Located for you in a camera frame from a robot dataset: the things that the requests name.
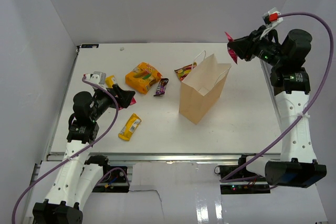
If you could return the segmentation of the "red vitamin candy packet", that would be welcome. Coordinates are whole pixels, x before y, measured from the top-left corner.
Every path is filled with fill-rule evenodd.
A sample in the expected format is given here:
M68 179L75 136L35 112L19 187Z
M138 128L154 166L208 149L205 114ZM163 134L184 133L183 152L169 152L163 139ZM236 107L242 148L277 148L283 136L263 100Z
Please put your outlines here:
M226 35L226 37L228 39L228 44L230 42L234 41L234 39L229 35L229 33L225 32L225 35ZM229 47L229 45L227 45L227 50L228 50L228 53L229 53L230 57L234 61L234 63L237 64L237 62L238 62L238 56L236 55L236 53Z

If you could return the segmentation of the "colourful fruit gummy bag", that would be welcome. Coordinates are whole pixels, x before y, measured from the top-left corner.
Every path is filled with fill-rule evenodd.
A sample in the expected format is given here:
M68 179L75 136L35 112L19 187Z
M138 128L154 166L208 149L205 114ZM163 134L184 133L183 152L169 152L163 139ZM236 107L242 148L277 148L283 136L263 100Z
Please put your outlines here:
M189 64L187 66L181 67L179 69L175 69L174 72L176 73L178 79L183 81L187 75L197 66L196 62Z

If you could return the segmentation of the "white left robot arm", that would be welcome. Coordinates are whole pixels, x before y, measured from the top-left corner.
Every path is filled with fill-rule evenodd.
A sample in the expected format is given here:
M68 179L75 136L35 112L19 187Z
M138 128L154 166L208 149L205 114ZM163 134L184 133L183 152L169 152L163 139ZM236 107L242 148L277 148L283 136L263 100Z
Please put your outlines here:
M82 223L82 210L92 190L110 178L108 158L90 156L99 131L97 120L109 108L126 109L135 92L122 90L117 84L93 87L93 94L81 91L73 98L64 160L44 201L33 207L37 223Z

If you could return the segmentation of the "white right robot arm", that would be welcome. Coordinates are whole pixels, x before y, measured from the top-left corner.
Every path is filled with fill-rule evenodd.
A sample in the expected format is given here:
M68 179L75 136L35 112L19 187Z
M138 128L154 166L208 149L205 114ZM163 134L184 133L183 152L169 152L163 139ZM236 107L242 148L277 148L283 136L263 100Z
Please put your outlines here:
M266 32L265 26L242 38L228 37L228 52L234 60L251 61L257 57L271 66L270 82L283 137L279 161L264 155L241 156L237 175L245 182L259 175L271 186L308 188L327 174L326 166L318 163L313 151L309 116L304 112L310 80L303 64L311 42L308 32L293 29L279 43L277 31Z

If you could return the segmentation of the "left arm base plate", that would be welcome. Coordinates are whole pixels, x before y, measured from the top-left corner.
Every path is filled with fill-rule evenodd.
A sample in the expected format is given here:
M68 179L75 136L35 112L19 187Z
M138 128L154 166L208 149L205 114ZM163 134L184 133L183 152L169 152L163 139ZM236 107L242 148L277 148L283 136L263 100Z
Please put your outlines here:
M127 193L129 186L127 184L126 175L128 168L120 166L106 176L98 186L93 189L93 193Z

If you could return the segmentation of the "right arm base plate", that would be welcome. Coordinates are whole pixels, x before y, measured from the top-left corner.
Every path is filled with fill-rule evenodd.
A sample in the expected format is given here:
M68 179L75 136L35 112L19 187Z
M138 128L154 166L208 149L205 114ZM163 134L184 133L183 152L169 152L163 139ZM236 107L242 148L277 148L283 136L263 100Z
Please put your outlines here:
M271 189L263 177L241 170L236 173L229 182L220 182L221 195L252 195L269 194Z

